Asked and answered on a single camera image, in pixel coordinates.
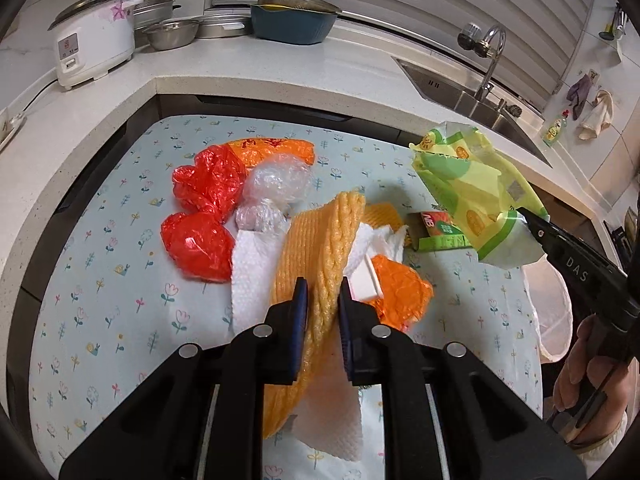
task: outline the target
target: chrome faucet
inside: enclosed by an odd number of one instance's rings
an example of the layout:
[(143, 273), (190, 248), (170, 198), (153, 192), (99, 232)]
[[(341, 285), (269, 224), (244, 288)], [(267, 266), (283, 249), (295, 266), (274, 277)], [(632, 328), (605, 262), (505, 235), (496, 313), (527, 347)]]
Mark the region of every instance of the chrome faucet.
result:
[[(469, 23), (465, 26), (462, 32), (458, 35), (458, 44), (465, 50), (473, 50), (480, 57), (491, 57), (492, 62), (489, 65), (489, 69), (484, 74), (484, 78), (474, 94), (476, 101), (484, 101), (489, 92), (494, 88), (491, 83), (491, 78), (494, 76), (495, 67), (500, 61), (504, 45), (507, 42), (507, 31), (500, 23), (496, 23), (491, 27), (484, 38), (476, 41), (476, 37), (480, 33), (480, 28), (474, 23)], [(491, 42), (495, 36), (498, 36), (498, 46), (495, 49), (491, 48)]]

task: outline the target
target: sink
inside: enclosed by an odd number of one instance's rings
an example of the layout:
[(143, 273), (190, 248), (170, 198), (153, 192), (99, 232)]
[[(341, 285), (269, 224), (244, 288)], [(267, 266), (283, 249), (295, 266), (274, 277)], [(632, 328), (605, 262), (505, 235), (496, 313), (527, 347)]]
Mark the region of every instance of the sink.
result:
[(549, 165), (542, 152), (512, 117), (499, 112), (492, 104), (477, 101), (471, 89), (424, 67), (402, 59), (395, 59), (395, 61), (424, 99), (433, 101), (486, 126)]

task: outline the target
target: white rice cooker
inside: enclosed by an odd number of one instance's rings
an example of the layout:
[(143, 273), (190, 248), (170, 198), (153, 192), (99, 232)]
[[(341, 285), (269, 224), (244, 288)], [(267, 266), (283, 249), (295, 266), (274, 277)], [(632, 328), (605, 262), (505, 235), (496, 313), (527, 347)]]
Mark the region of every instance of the white rice cooker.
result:
[(53, 34), (58, 81), (67, 90), (107, 75), (131, 59), (133, 7), (142, 0), (78, 0), (56, 16)]

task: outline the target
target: table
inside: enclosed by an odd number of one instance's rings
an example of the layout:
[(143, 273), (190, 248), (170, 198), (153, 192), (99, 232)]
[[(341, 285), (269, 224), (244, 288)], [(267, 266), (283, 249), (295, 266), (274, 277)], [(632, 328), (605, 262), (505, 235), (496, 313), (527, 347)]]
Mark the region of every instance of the table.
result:
[[(300, 124), (223, 116), (174, 116), (151, 126), (87, 206), (53, 272), (34, 334), (30, 412), (36, 448), (57, 477), (63, 460), (175, 348), (228, 343), (230, 285), (183, 277), (159, 237), (180, 210), (171, 172), (211, 144), (245, 137), (310, 140), (313, 186), (297, 211), (342, 190), (391, 202), (404, 216), (435, 200), (412, 170), (412, 152), (365, 137)], [(234, 234), (234, 222), (228, 224)], [(467, 345), (542, 415), (540, 360), (522, 272), (478, 263), (473, 250), (415, 253), (405, 263), (434, 286), (415, 341)], [(360, 391), (365, 453), (344, 462), (295, 440), (286, 429), (264, 444), (264, 477), (378, 479), (384, 460), (380, 389)]]

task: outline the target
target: metal rivet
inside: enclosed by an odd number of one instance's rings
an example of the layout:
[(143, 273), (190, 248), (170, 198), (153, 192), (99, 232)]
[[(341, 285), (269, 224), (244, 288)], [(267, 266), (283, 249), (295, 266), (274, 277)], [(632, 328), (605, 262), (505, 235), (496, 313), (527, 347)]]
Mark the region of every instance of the metal rivet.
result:
[(371, 329), (371, 333), (380, 339), (384, 339), (391, 335), (391, 329), (387, 325), (376, 325)]
[(254, 328), (254, 335), (256, 337), (269, 337), (273, 333), (273, 328), (269, 325), (258, 325)]
[(466, 347), (462, 343), (449, 343), (447, 345), (447, 354), (453, 357), (462, 357), (466, 354)]
[(191, 343), (187, 345), (182, 345), (178, 350), (178, 355), (180, 357), (184, 357), (185, 359), (189, 359), (194, 357), (198, 353), (198, 347), (196, 345), (192, 345)]

